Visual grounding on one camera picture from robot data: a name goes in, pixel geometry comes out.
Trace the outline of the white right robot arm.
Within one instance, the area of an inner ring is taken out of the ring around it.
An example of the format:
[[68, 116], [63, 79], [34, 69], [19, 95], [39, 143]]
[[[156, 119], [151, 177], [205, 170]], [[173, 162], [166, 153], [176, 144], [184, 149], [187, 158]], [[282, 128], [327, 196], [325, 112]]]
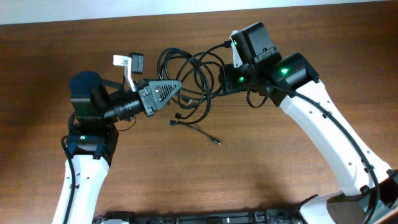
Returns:
[[377, 223], [397, 209], [397, 171], [358, 136], [302, 54], [282, 57], [261, 22], [232, 31], [229, 45], [233, 62], [220, 70], [223, 93], [271, 100], [304, 130], [340, 185], [337, 193], [304, 200], [290, 222]]

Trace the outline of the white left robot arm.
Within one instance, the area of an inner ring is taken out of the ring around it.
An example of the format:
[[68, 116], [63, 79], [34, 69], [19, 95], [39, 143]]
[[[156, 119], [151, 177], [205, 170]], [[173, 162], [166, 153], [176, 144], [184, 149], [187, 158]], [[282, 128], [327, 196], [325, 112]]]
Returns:
[[61, 139], [65, 178], [54, 223], [91, 223], [101, 186], [109, 172], [119, 137], [115, 124], [137, 114], [153, 116], [182, 88], [179, 80], [139, 82], [135, 90], [83, 71], [69, 83], [74, 112]]

